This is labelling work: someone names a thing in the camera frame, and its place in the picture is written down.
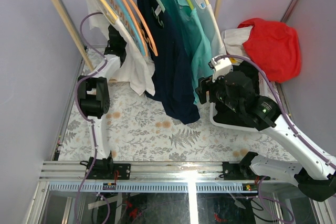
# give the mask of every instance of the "light blue shirt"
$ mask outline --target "light blue shirt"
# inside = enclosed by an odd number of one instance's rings
[[[161,0],[166,11],[179,28],[185,50],[192,68],[192,85],[194,88],[195,104],[199,103],[195,89],[201,77],[213,74],[208,63],[211,61],[211,44],[205,36],[197,10],[191,10],[186,0]]]

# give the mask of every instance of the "orange hanger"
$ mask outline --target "orange hanger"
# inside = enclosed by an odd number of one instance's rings
[[[135,20],[135,17],[134,17],[134,15],[133,15],[132,11],[131,11],[131,8],[130,8],[130,6],[128,5],[128,3],[126,2],[126,0],[122,0],[122,1],[124,2],[124,5],[125,5],[126,9],[128,10],[128,12],[130,13],[131,18],[132,18],[132,19],[134,18],[133,20]],[[145,41],[149,43],[150,48],[151,48],[152,51],[154,52],[154,55],[155,55],[155,56],[158,56],[159,54],[158,54],[158,52],[157,52],[157,48],[156,48],[156,45],[155,45],[153,36],[152,36],[152,34],[151,34],[151,32],[150,32],[150,30],[149,30],[149,28],[148,28],[148,25],[147,25],[146,21],[144,20],[142,14],[141,14],[141,12],[139,11],[139,9],[138,9],[137,5],[135,4],[135,2],[134,2],[133,0],[128,0],[128,1],[129,1],[129,2],[131,3],[131,5],[133,6],[135,12],[137,13],[138,17],[140,18],[141,23],[143,24],[143,27],[145,28],[145,30],[146,30],[146,32],[147,32],[148,39],[146,39],[144,31],[143,31],[141,28],[139,28],[139,29],[141,30],[141,35],[142,35],[142,36],[141,36],[141,39],[145,38]]]
[[[145,39],[144,39],[144,36],[143,36],[143,34],[142,34],[142,32],[141,32],[141,29],[140,29],[140,26],[139,26],[139,22],[136,20],[136,18],[135,18],[135,16],[134,16],[133,12],[132,12],[130,6],[128,5],[128,3],[126,2],[126,0],[121,0],[121,1],[123,1],[126,10],[127,10],[128,13],[130,14],[131,19],[132,19],[133,22],[134,22],[135,28],[136,28],[136,30],[138,31],[139,35],[140,35],[141,43],[142,43],[142,45],[144,46],[144,48],[146,49],[146,50],[145,50],[145,56],[148,57],[147,44],[146,44]]]

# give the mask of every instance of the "black cloth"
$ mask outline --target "black cloth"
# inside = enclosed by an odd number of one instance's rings
[[[243,61],[239,66],[233,66],[233,71],[241,71],[247,77],[252,79],[253,88],[256,91],[256,94],[260,94],[259,90],[259,75],[258,70],[253,67],[251,64]],[[228,106],[221,102],[216,102],[216,110],[218,111],[217,115],[214,116],[214,121],[216,123],[223,123],[228,125],[249,127],[245,122],[239,118],[238,114],[232,111]]]
[[[158,50],[158,56],[151,51],[155,64],[152,77],[155,95],[146,95],[155,101],[161,101],[168,116],[179,119],[184,124],[196,122],[200,117],[198,108],[194,105],[191,65],[181,34],[167,11],[161,11],[156,16],[156,0],[137,2]]]

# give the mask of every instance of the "clothing tag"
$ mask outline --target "clothing tag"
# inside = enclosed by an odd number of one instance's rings
[[[156,8],[156,10],[155,10],[155,15],[158,16],[161,11],[162,11],[161,6],[158,5],[157,8]]]

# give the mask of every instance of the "white cloth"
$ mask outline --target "white cloth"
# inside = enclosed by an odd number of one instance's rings
[[[243,43],[246,42],[250,37],[251,29],[252,26],[248,26],[243,28],[225,30],[225,35],[222,32],[226,52],[229,55],[239,55],[249,58],[249,56],[246,54],[246,51],[244,50]]]
[[[211,5],[206,6],[205,0],[190,1],[196,8],[204,34],[211,43],[212,57],[220,54],[226,55],[225,46],[223,44],[221,34],[219,33],[218,25]]]
[[[102,12],[101,7],[96,0],[86,0],[88,12]],[[108,27],[110,23],[104,15],[94,15],[90,17],[90,29],[98,27],[104,36],[109,39]],[[117,81],[126,81],[130,83],[131,88],[138,94],[147,91],[151,95],[155,95],[155,87],[152,76],[155,71],[154,62],[150,57],[141,55],[132,37],[124,27],[120,19],[115,24],[111,24],[126,41],[126,59],[119,70],[112,76]]]

